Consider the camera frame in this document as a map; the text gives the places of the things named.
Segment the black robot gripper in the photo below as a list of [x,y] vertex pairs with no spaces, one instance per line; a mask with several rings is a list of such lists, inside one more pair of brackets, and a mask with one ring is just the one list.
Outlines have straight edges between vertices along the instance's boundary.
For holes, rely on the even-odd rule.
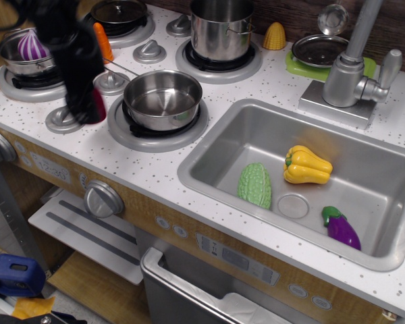
[[70,113],[80,124],[93,124],[94,78],[103,72],[103,58],[93,30],[87,25],[73,25],[68,31],[43,27],[42,43],[50,50],[67,94]]

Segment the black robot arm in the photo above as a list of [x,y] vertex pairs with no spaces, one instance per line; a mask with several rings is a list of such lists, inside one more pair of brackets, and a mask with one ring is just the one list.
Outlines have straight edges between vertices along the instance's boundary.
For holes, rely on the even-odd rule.
[[67,108],[79,124],[97,124],[106,108],[94,78],[104,63],[92,26],[77,18],[78,1],[10,1],[20,21],[34,23],[40,42],[51,52],[67,93]]

